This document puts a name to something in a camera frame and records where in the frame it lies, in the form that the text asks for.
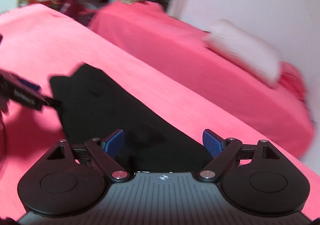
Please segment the black pants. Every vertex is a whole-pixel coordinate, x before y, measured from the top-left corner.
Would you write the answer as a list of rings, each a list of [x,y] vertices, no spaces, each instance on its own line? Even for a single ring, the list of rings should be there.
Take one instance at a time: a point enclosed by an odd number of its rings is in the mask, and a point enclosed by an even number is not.
[[[117,129],[125,134],[116,161],[130,173],[197,172],[212,157],[198,142],[179,131],[125,91],[102,70],[84,64],[70,77],[52,76],[53,97],[67,139],[83,144]]]

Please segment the near pink bed cover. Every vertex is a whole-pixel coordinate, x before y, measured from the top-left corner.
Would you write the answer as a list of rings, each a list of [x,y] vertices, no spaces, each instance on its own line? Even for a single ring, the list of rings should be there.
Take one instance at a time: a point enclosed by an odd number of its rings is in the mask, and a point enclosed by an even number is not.
[[[1,224],[319,224],[273,142],[43,5],[1,15]]]

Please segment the folded red blanket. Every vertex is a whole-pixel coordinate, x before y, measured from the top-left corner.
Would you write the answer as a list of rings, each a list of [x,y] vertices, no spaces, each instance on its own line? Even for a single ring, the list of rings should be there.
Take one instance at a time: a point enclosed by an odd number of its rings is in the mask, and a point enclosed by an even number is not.
[[[281,75],[279,84],[300,101],[305,101],[307,88],[300,71],[288,62],[281,62]]]

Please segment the white pillow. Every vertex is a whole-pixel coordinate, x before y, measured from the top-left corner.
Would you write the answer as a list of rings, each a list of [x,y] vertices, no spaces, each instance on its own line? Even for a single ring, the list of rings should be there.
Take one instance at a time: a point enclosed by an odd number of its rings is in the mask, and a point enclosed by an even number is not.
[[[267,41],[237,27],[226,19],[215,22],[204,37],[206,46],[275,88],[281,75],[279,52]]]

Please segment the far pink bed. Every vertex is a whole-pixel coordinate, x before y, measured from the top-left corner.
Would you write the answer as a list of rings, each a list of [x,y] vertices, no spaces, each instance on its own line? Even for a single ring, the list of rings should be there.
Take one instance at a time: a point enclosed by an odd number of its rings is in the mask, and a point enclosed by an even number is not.
[[[206,33],[169,17],[153,2],[116,1],[99,9],[90,30],[193,90],[294,157],[302,157],[315,130],[304,101],[278,82],[270,88],[206,48]]]

